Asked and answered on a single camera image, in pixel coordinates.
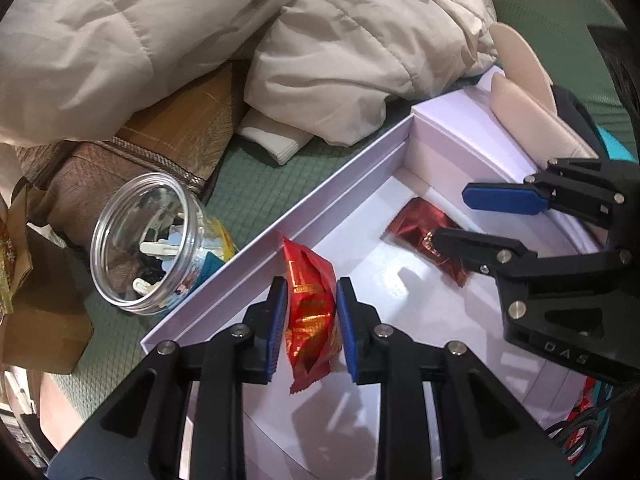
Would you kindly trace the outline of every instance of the red snack packet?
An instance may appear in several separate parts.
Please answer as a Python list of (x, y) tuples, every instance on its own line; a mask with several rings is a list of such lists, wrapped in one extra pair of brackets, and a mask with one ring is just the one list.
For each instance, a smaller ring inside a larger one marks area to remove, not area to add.
[(459, 258), (447, 258), (433, 247), (431, 237), (440, 228), (460, 229), (451, 218), (433, 204), (420, 197), (412, 198), (386, 228), (385, 236), (392, 235), (399, 245), (417, 251), (451, 276), (458, 286), (465, 285), (468, 272)]
[(308, 388), (331, 370), (342, 338), (335, 315), (335, 274), (331, 263), (304, 245), (282, 238), (289, 284), (287, 356), (293, 368), (289, 393)]

